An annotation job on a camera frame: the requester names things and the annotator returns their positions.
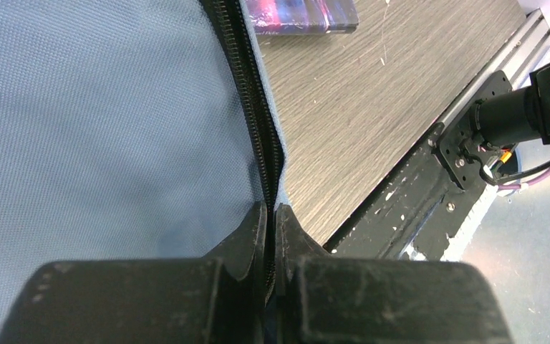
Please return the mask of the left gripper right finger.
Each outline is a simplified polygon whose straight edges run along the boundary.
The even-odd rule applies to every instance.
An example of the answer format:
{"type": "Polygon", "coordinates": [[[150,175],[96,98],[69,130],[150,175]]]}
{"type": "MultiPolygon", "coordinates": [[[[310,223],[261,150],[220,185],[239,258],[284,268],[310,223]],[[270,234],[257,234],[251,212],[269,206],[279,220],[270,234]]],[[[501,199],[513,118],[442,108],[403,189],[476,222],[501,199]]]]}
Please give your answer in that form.
{"type": "Polygon", "coordinates": [[[460,262],[340,258],[275,215],[278,343],[511,343],[486,278],[460,262]]]}

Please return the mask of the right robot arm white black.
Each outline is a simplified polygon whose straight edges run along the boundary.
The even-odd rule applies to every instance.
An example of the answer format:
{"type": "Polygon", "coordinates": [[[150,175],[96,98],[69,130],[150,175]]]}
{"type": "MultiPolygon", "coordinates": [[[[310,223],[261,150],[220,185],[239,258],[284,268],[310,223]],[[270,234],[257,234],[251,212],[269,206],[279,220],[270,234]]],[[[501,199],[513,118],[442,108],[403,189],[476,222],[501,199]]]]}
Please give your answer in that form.
{"type": "Polygon", "coordinates": [[[550,63],[529,74],[531,84],[477,102],[470,126],[483,141],[501,147],[534,139],[550,145],[550,63]]]}

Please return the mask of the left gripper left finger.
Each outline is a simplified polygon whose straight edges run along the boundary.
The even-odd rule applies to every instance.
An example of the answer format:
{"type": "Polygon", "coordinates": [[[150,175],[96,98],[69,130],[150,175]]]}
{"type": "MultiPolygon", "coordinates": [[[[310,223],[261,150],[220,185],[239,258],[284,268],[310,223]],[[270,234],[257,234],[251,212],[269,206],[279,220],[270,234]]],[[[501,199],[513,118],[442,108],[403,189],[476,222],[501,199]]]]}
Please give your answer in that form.
{"type": "Polygon", "coordinates": [[[267,222],[258,202],[199,258],[45,264],[0,343],[262,343],[267,222]]]}

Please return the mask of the blue fabric backpack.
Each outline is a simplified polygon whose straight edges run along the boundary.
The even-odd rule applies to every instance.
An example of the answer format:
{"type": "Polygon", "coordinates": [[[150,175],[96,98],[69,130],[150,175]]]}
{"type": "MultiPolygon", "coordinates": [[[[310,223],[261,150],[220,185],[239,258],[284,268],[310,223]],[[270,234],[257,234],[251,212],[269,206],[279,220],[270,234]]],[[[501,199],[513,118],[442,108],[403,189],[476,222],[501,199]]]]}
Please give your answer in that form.
{"type": "Polygon", "coordinates": [[[0,312],[40,265],[189,257],[286,151],[242,1],[0,1],[0,312]]]}

